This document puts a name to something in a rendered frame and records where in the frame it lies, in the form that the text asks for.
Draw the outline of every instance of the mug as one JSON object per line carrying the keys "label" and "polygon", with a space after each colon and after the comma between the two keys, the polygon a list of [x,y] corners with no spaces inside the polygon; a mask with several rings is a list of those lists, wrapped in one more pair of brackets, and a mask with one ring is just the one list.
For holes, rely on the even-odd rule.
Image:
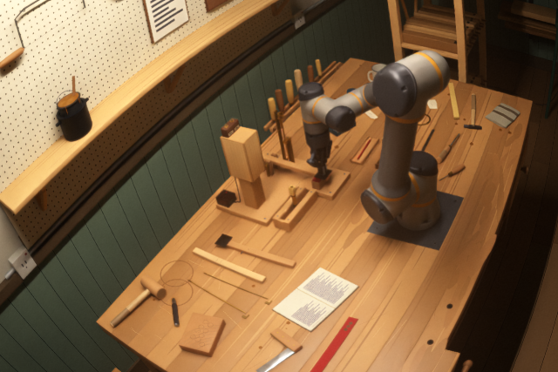
{"label": "mug", "polygon": [[372,81],[376,75],[385,67],[385,64],[374,64],[372,66],[372,70],[368,71],[368,80]]}

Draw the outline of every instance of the booklet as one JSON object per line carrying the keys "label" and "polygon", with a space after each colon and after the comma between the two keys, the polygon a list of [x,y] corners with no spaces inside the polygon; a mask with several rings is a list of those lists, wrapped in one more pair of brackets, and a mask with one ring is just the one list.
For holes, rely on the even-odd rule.
{"label": "booklet", "polygon": [[358,285],[320,267],[273,310],[312,331],[357,288]]}

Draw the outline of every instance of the clipboard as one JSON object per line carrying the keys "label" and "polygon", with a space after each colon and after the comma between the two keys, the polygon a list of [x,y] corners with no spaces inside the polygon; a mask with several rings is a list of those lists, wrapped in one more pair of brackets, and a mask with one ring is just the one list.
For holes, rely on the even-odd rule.
{"label": "clipboard", "polygon": [[152,44],[188,22],[186,0],[143,0]]}

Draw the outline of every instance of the black pot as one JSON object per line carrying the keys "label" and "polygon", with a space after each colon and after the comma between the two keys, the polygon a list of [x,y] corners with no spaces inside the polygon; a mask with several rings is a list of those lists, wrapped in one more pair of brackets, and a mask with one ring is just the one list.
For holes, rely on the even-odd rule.
{"label": "black pot", "polygon": [[91,130],[93,123],[87,109],[88,100],[89,98],[78,97],[70,105],[57,105],[58,112],[56,113],[56,118],[58,122],[56,126],[62,128],[64,138],[68,141],[81,139]]}

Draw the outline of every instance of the screwdriver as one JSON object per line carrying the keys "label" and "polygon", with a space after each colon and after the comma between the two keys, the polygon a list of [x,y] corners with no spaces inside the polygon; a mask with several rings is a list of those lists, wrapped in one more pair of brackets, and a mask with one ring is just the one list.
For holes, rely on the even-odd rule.
{"label": "screwdriver", "polygon": [[455,166],[446,176],[444,176],[439,180],[445,179],[448,176],[451,178],[452,176],[455,176],[457,173],[462,172],[463,169],[465,169],[465,165],[461,163],[460,165]]}
{"label": "screwdriver", "polygon": [[459,138],[459,135],[461,135],[461,134],[457,134],[457,137],[455,137],[455,139],[453,139],[452,143],[450,145],[447,145],[446,148],[444,150],[442,150],[442,152],[436,158],[436,161],[438,162],[438,164],[440,164],[442,161],[444,161],[446,159],[447,155],[452,150],[452,147],[455,144],[455,141],[457,141],[457,139]]}

